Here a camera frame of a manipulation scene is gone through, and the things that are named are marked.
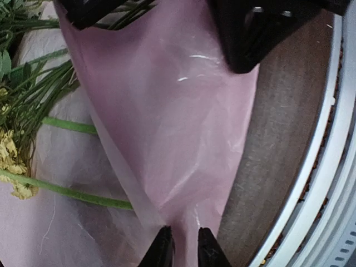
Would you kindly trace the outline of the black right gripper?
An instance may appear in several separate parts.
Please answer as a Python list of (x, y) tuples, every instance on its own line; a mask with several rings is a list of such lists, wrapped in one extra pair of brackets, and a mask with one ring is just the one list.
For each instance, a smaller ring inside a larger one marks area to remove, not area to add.
[[(111, 30), (128, 26), (149, 10), (153, 1), (60, 1), (75, 28), (94, 26), (106, 15), (123, 16)], [(225, 60), (238, 74), (250, 72), (269, 52), (323, 9), (344, 16), (350, 1), (208, 1)]]

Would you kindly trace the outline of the pink wrapping paper sheet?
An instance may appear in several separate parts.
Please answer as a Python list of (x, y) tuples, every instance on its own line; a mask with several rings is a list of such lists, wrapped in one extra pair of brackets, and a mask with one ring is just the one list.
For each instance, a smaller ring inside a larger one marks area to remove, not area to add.
[(120, 210), (40, 190), (29, 200), (1, 185), (5, 266), (137, 266), (170, 225), (175, 266), (197, 266), (198, 230), (216, 234), (240, 163), (258, 71), (232, 73), (206, 1), (160, 1), (111, 32), (68, 24), (24, 42), (21, 59), (67, 46), (81, 87), (52, 111), (98, 134), (43, 126), (33, 173), (92, 194), (127, 199)]

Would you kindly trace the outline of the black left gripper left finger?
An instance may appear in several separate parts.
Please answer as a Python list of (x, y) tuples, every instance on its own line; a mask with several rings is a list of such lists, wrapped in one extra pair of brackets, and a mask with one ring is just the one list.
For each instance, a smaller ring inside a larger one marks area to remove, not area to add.
[(138, 267), (172, 267), (175, 243), (170, 226), (162, 227)]

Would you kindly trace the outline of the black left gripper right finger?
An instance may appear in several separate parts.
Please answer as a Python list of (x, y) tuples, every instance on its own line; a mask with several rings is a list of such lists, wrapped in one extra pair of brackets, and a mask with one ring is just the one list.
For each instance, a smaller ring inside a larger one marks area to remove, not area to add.
[(200, 228), (197, 247), (198, 267), (231, 267), (209, 228)]

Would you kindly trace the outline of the yellow fake flower sprig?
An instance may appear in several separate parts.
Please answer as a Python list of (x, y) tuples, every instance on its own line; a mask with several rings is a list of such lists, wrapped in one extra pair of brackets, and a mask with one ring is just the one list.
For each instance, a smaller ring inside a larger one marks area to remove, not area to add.
[(1, 182), (12, 184), (12, 196), (27, 200), (38, 187), (12, 175), (31, 177), (35, 139), (56, 102), (78, 87), (70, 60), (48, 67), (47, 60), (25, 63), (1, 83)]

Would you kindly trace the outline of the pink fake flower stem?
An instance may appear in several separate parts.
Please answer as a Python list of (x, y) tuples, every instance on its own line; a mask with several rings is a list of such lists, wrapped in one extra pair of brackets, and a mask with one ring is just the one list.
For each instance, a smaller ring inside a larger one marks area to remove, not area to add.
[(50, 125), (58, 128), (62, 128), (65, 130), (81, 132), (86, 134), (97, 134), (96, 128), (94, 125), (89, 125), (85, 123), (78, 123), (73, 121), (61, 120), (55, 117), (45, 117), (42, 120), (42, 123), (45, 125)]

